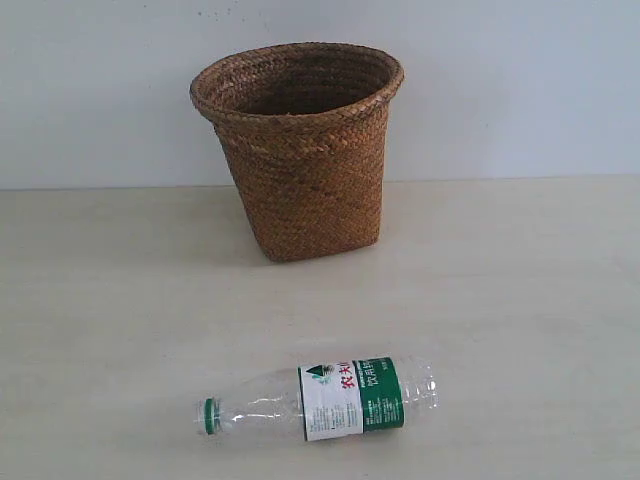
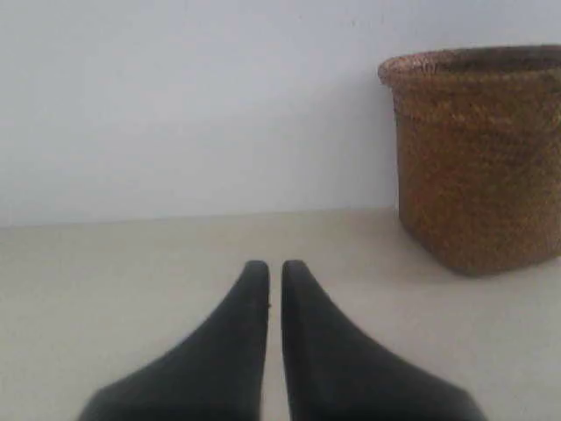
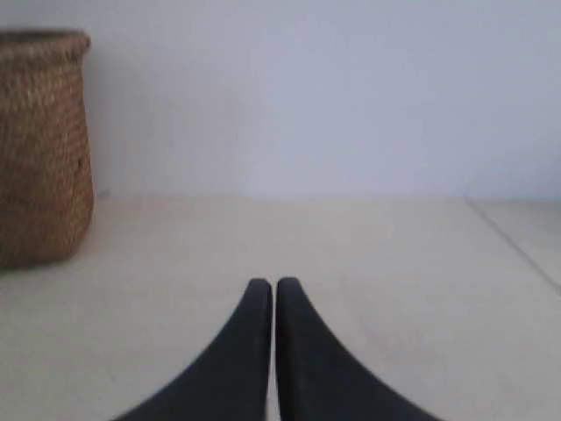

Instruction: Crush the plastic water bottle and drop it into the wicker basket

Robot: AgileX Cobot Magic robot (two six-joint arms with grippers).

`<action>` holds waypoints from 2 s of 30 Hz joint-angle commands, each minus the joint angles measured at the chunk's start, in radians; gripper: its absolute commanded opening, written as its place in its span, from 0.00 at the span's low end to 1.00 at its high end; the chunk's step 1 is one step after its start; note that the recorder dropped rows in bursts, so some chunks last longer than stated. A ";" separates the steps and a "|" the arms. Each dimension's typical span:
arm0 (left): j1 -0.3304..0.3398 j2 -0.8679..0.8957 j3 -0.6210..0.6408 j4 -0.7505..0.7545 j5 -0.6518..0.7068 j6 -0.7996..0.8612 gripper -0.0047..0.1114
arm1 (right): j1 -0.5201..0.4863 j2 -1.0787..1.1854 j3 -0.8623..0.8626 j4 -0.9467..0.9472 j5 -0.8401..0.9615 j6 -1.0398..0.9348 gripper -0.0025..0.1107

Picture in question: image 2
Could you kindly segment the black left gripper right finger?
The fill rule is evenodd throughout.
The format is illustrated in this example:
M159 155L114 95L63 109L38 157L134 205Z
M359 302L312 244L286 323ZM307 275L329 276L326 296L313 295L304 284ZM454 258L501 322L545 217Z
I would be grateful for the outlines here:
M293 420L483 418L466 391L364 334L301 260L282 267L281 331Z

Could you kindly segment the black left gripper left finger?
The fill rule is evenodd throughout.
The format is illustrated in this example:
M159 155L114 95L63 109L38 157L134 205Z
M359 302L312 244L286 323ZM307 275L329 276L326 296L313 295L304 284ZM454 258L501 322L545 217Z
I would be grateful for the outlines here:
M249 260L196 330L147 366L100 388L79 418L258 420L268 315L268 266Z

